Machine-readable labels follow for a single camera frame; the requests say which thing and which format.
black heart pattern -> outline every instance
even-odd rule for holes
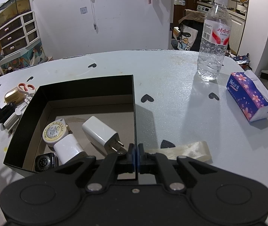
[[[96,67],[96,63],[90,64],[90,65],[88,66],[88,68],[90,68],[90,67],[95,68],[95,67]]]
[[[146,94],[146,95],[144,95],[142,98],[141,98],[141,102],[142,103],[144,103],[145,101],[150,101],[150,102],[154,102],[154,99],[150,96],[150,95],[148,95],[148,94]]]
[[[32,79],[34,79],[34,77],[33,76],[31,76],[28,80],[27,80],[27,82],[29,81],[29,80],[32,80]]]
[[[167,141],[167,140],[162,140],[160,148],[165,149],[165,148],[174,148],[176,147],[173,143]]]
[[[215,94],[215,93],[213,93],[213,92],[211,92],[209,95],[208,95],[208,97],[210,98],[210,99],[213,99],[213,98],[215,98],[216,100],[220,100],[220,98]]]

watch face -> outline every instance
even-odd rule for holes
[[[46,170],[50,165],[50,158],[47,155],[41,156],[38,160],[38,168]]]
[[[55,153],[38,155],[35,159],[35,171],[42,172],[59,165],[59,159]]]

bottle cap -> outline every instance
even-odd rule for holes
[[[214,0],[215,3],[221,4],[223,6],[227,6],[228,0]]]

kitchen counter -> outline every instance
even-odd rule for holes
[[[199,1],[197,1],[197,3],[200,4],[200,5],[203,5],[203,6],[213,7],[213,5],[208,4],[208,3],[199,2]],[[230,14],[234,15],[234,16],[237,16],[237,17],[239,17],[239,18],[241,18],[241,19],[243,19],[243,20],[246,20],[246,16],[244,16],[244,15],[241,15],[241,14],[239,14],[239,13],[237,13],[237,12],[235,12],[235,11],[229,10],[229,9],[227,9],[227,11],[228,11]]]

white charger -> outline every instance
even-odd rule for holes
[[[91,116],[82,125],[82,129],[88,140],[105,154],[125,151],[118,133],[95,116]]]
[[[68,134],[55,143],[54,150],[62,164],[65,164],[77,154],[84,152],[83,148],[79,145],[73,134]]]

